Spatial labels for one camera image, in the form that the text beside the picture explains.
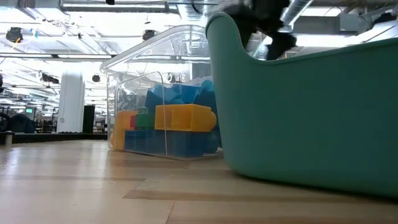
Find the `red block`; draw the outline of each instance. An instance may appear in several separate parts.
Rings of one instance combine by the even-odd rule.
[[[136,127],[136,115],[132,115],[130,117],[130,128],[135,128]]]

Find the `white pillar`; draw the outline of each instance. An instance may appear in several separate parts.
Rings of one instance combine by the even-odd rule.
[[[85,108],[85,81],[79,68],[62,72],[57,133],[82,132]]]

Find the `yellow toy block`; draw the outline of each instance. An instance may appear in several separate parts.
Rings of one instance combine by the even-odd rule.
[[[126,130],[134,130],[130,127],[130,118],[137,114],[138,111],[119,111],[117,113],[111,136],[113,149],[124,150],[124,133]]]
[[[156,106],[155,129],[210,132],[216,126],[210,107],[194,104]]]

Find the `wooden floor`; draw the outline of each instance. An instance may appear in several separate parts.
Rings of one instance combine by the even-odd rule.
[[[221,158],[65,141],[0,149],[0,223],[383,224],[398,223],[398,205],[246,179]]]

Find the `blue block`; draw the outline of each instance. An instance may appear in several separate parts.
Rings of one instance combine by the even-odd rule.
[[[203,87],[174,84],[172,89],[184,103],[189,104],[195,102],[196,97],[201,93]]]
[[[124,150],[148,153],[151,148],[152,130],[126,131],[124,136]]]
[[[201,105],[201,106],[207,106],[210,107],[212,112],[217,117],[217,123],[218,123],[218,113],[217,113],[217,104],[216,104],[216,95],[213,91],[206,91],[203,90],[196,98],[194,104],[196,105]]]
[[[184,104],[184,102],[178,98],[178,94],[171,88],[163,88],[164,91],[164,104]],[[163,105],[163,94],[162,85],[156,85],[153,89],[148,90],[147,98],[145,101],[145,107],[148,108],[149,113],[155,113],[157,105]]]
[[[124,150],[149,154],[166,155],[163,130],[126,131]],[[191,133],[186,131],[167,131],[167,155],[175,157],[201,157],[214,153],[218,138],[214,132]]]
[[[214,91],[214,84],[211,80],[205,80],[201,83],[201,86],[206,91]]]
[[[217,150],[217,138],[212,133],[167,131],[167,154],[176,157],[201,157]]]

